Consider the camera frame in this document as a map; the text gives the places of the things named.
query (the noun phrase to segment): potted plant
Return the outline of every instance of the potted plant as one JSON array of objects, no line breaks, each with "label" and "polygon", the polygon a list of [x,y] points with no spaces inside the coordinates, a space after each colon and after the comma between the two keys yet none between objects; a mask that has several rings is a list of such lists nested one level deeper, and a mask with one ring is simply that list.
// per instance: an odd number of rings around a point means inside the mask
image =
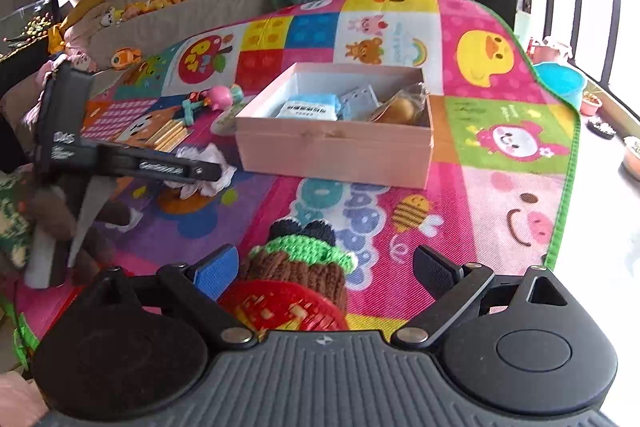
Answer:
[{"label": "potted plant", "polygon": [[602,100],[592,92],[584,90],[582,92],[582,103],[580,104],[580,112],[585,116],[593,116],[596,111],[602,107]]},{"label": "potted plant", "polygon": [[640,140],[635,136],[627,136],[625,145],[625,158],[622,163],[629,174],[640,180]]}]

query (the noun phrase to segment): metal screw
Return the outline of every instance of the metal screw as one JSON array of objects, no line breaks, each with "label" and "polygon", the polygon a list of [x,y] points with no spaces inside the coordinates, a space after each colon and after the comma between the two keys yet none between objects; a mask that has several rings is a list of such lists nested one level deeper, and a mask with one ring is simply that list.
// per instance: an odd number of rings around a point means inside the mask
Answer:
[{"label": "metal screw", "polygon": [[421,344],[429,338],[429,333],[422,328],[401,328],[396,331],[396,336],[407,344]]},{"label": "metal screw", "polygon": [[227,344],[244,344],[249,342],[254,334],[245,328],[226,328],[220,336]]}]

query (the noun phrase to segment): floor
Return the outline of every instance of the floor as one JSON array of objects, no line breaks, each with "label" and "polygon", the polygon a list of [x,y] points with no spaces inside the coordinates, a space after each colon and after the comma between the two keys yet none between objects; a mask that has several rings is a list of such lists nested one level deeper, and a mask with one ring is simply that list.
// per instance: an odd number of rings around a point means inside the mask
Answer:
[{"label": "floor", "polygon": [[[621,140],[605,141],[584,126],[571,207],[555,274],[587,309],[618,353],[618,375],[603,412],[635,425],[640,339],[632,332],[640,302],[640,182],[620,165]],[[17,361],[9,320],[0,327],[0,373]]]}]

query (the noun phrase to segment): green mat border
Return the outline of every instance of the green mat border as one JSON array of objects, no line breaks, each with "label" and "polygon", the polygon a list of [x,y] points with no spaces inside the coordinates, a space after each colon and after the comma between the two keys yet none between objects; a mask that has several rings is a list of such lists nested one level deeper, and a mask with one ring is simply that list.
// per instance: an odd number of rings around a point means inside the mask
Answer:
[{"label": "green mat border", "polygon": [[511,27],[500,17],[496,12],[494,12],[488,6],[485,6],[482,3],[471,1],[478,6],[484,8],[487,13],[490,13],[494,16],[494,18],[502,25],[502,27],[507,31],[507,33],[511,36],[511,39],[516,44],[518,51],[520,52],[520,56],[529,67],[529,71],[533,74],[533,77],[536,79],[537,83],[540,86],[544,87],[549,94],[558,99],[560,102],[564,103],[566,107],[569,107],[571,111],[575,115],[575,123],[574,123],[574,139],[572,140],[571,145],[571,153],[569,155],[569,166],[567,169],[566,176],[564,178],[564,187],[562,188],[562,196],[560,197],[560,207],[558,208],[558,214],[556,215],[556,223],[554,225],[554,233],[551,236],[551,241],[549,242],[549,248],[546,250],[545,256],[545,266],[548,269],[553,270],[556,267],[556,261],[558,261],[558,251],[560,250],[560,243],[562,243],[562,235],[564,234],[564,226],[566,224],[566,216],[569,213],[569,201],[571,200],[571,194],[574,190],[574,181],[575,181],[575,169],[578,165],[578,149],[580,149],[580,130],[582,127],[582,122],[580,121],[580,114],[578,110],[568,103],[566,100],[559,98],[549,87],[544,83],[544,80],[540,78],[538,72],[533,67],[531,60],[527,57],[526,52],[520,45],[518,38],[513,33]]},{"label": "green mat border", "polygon": [[27,319],[24,316],[24,313],[16,316],[14,305],[9,302],[9,300],[2,294],[0,294],[0,308],[4,310],[4,313],[8,318],[12,320],[15,325],[14,354],[22,367],[28,369],[30,359],[28,349],[35,351],[38,347],[38,344],[40,344],[40,341],[33,334],[33,331],[31,331],[31,328],[27,324]]}]

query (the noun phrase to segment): open cardboard box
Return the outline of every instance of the open cardboard box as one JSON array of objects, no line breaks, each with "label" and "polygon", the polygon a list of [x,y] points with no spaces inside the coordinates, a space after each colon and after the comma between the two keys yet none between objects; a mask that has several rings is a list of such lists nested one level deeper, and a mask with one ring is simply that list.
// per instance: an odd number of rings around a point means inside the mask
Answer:
[{"label": "open cardboard box", "polygon": [[423,82],[417,68],[295,63],[236,117],[246,171],[395,187],[424,188],[433,128],[429,97],[417,125],[273,118],[293,95],[342,96],[370,84],[380,102]]}]

